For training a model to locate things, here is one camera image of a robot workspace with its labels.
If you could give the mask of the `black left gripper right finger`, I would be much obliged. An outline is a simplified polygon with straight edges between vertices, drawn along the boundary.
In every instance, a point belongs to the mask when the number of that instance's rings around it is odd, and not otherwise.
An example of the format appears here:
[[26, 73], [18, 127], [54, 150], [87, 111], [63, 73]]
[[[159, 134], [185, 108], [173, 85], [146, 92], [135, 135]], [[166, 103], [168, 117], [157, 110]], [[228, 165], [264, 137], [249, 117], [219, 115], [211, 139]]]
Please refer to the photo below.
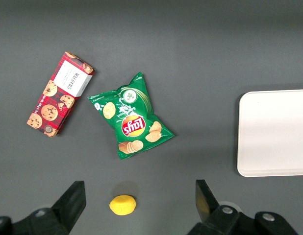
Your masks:
[[205, 180], [196, 180], [196, 207], [201, 218], [189, 235], [296, 235], [281, 215], [257, 212], [246, 216], [230, 205], [221, 205]]

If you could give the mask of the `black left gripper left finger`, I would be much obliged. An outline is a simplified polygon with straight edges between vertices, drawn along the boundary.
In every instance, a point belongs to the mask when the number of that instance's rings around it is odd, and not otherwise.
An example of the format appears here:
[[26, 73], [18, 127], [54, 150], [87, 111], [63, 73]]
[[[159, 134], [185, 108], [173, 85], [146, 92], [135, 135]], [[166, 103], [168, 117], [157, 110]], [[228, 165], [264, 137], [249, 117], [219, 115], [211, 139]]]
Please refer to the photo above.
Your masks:
[[50, 208], [13, 223], [0, 216], [0, 235], [68, 235], [86, 207], [85, 183], [75, 181]]

